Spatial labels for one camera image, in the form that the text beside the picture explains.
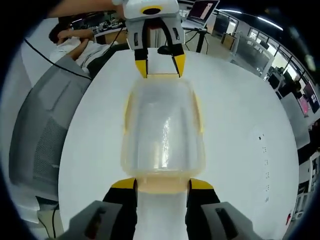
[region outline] human arm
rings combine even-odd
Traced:
[[[115,6],[112,0],[62,0],[48,15],[48,18],[59,18],[77,14],[118,11],[123,17],[122,4]]]
[[[78,37],[80,39],[94,40],[94,32],[91,29],[79,29],[79,30],[63,30],[59,32],[59,39],[67,39],[71,37]]]
[[[73,49],[71,52],[67,53],[69,57],[71,57],[74,61],[76,61],[80,55],[84,52],[88,45],[89,39],[84,39],[79,46]]]

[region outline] laptop screen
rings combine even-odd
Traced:
[[[205,25],[218,3],[219,0],[195,1],[186,19]]]

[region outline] black cable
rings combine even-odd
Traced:
[[[54,210],[53,210],[53,214],[52,214],[52,230],[53,230],[53,238],[56,238],[56,229],[55,229],[55,213],[57,211],[59,207],[59,203],[54,207]]]
[[[206,52],[205,52],[205,54],[208,55],[209,43],[208,43],[208,40],[207,40],[206,36],[204,36],[204,40],[206,42]]]
[[[41,221],[41,219],[38,217],[39,222],[44,226],[45,230],[46,230],[46,234],[48,234],[48,238],[50,238],[49,232],[48,232],[48,228],[47,226],[44,224],[43,221]]]
[[[196,32],[188,41],[186,41],[184,44],[187,44],[188,42],[190,42],[196,35],[198,34],[198,32]]]
[[[111,47],[113,46],[113,44],[115,43],[115,41],[117,40],[117,38],[118,38],[118,36],[119,36],[119,34],[121,33],[121,31],[122,31],[123,28],[124,28],[123,26],[120,28],[120,31],[119,31],[118,34],[115,36],[113,42],[110,44],[110,47],[109,47],[110,49],[111,49]]]
[[[88,76],[84,76],[84,75],[81,75],[81,74],[78,74],[74,71],[71,71],[63,66],[59,66],[58,64],[55,64],[54,62],[52,62],[50,59],[48,59],[45,55],[43,55],[38,49],[36,49],[34,46],[32,46],[32,44],[30,42],[28,42],[27,39],[24,39],[25,43],[29,45],[30,48],[32,48],[36,53],[38,53],[41,57],[43,57],[45,60],[47,60],[49,63],[51,63],[52,65],[56,66],[57,68],[60,68],[62,70],[65,70],[66,72],[68,73],[71,73],[71,74],[74,74],[76,76],[79,76],[79,77],[83,77],[85,79],[89,79],[90,81],[92,81],[92,79]]]

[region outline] office chair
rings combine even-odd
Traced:
[[[57,65],[86,76],[69,56]],[[52,66],[26,97],[15,121],[9,178],[35,196],[58,200],[58,175],[67,131],[90,80]]]

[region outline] floor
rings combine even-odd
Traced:
[[[185,36],[185,41],[188,41],[195,35],[195,32],[189,32]],[[206,54],[209,56],[213,56],[216,58],[228,60],[230,51],[227,50],[221,43],[220,39],[213,37],[209,34],[206,35],[206,40],[204,40],[203,45],[202,45],[202,54]],[[190,42],[187,43],[187,47],[190,49],[190,51],[195,52],[197,49],[198,45],[198,40],[199,40],[199,35],[197,34]],[[40,221],[43,223],[29,223],[27,222],[27,225],[29,226],[31,232],[39,239],[39,240],[44,240],[47,239],[48,236],[50,238],[54,238],[53,234],[53,225],[52,225],[52,215],[53,215],[53,210],[43,210],[38,212],[38,218]],[[54,215],[54,229],[56,232],[56,236],[60,236],[64,231],[63,231],[63,226],[61,222],[61,217],[60,217],[60,211],[57,210]]]

